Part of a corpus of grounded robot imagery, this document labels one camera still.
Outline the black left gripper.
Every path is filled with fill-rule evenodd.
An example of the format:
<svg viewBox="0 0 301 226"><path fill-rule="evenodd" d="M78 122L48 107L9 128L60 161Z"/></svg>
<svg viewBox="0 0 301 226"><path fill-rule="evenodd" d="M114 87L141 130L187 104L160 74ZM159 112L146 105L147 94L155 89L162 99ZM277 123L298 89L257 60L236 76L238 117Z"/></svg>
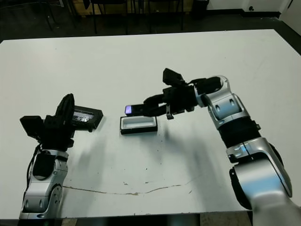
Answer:
<svg viewBox="0 0 301 226"><path fill-rule="evenodd" d="M72 125L75 100L72 93L65 95L57 107L55 116L47 115L45 119L39 117L37 140L43 149L67 150L73 147Z"/></svg>

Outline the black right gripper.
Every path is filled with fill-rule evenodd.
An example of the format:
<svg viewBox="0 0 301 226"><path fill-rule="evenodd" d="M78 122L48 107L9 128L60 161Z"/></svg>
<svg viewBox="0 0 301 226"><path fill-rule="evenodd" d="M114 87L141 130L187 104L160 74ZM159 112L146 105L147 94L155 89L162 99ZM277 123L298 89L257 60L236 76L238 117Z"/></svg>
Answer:
<svg viewBox="0 0 301 226"><path fill-rule="evenodd" d="M182 87L169 87L163 89L163 94L154 95L144 100L145 105L166 105L158 107L145 107L144 116L158 117L166 114L167 119L173 119L174 114L194 111L197 105L194 87L191 85Z"/></svg>

